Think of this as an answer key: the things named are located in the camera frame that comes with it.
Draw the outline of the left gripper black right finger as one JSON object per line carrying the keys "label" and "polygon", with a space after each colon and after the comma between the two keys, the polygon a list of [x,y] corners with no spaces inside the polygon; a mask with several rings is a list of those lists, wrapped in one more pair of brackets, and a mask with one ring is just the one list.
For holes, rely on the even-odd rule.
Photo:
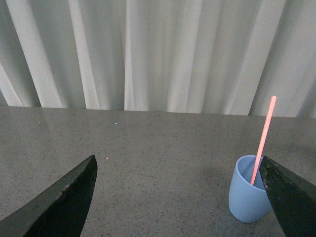
{"label": "left gripper black right finger", "polygon": [[269,202],[286,237],[316,235],[316,186],[264,156],[259,167]]}

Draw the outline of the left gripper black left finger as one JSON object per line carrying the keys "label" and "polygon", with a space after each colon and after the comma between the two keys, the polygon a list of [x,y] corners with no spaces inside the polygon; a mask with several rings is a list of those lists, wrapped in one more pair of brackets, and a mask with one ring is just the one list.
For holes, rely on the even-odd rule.
{"label": "left gripper black left finger", "polygon": [[97,161],[89,156],[0,222],[2,237],[79,237],[91,205]]}

